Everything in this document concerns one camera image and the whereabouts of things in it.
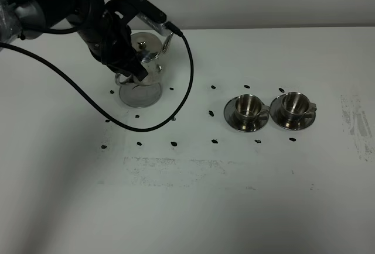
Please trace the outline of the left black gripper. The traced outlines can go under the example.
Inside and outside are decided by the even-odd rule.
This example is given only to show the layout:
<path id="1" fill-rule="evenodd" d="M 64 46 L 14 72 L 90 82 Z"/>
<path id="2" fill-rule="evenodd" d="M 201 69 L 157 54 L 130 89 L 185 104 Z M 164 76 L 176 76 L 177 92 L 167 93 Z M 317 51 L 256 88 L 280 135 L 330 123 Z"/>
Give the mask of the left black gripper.
<path id="1" fill-rule="evenodd" d="M 93 8 L 88 24 L 77 33 L 91 55 L 114 73 L 133 75 L 142 81 L 148 75 L 131 44 L 122 34 L 120 17 L 104 8 Z"/>

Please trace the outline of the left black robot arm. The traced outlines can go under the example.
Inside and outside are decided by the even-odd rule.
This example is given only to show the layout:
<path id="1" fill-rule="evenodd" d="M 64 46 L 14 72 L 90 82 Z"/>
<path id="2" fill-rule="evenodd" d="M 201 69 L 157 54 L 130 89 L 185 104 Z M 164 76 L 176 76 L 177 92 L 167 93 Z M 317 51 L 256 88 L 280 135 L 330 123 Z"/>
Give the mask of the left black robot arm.
<path id="1" fill-rule="evenodd" d="M 148 72 L 132 46 L 128 23 L 152 10 L 146 0 L 1 0 L 1 46 L 42 34 L 78 33 L 97 61 L 143 81 Z"/>

